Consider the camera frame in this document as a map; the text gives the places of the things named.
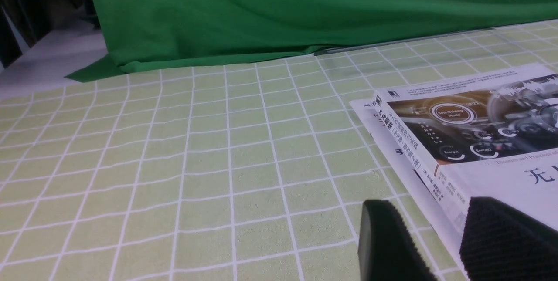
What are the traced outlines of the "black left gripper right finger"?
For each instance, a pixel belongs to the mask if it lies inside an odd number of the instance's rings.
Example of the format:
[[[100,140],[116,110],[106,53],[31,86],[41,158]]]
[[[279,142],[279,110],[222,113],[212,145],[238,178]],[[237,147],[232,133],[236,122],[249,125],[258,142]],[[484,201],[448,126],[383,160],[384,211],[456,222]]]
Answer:
[[[460,259],[471,281],[555,281],[558,234],[492,197],[470,200]]]

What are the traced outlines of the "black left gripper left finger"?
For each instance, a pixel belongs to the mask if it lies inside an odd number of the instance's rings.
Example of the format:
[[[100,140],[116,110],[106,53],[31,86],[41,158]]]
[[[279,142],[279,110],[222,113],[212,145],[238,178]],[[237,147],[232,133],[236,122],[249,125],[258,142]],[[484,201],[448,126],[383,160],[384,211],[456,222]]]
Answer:
[[[361,208],[357,246],[362,281],[436,281],[421,257],[397,208],[366,200]]]

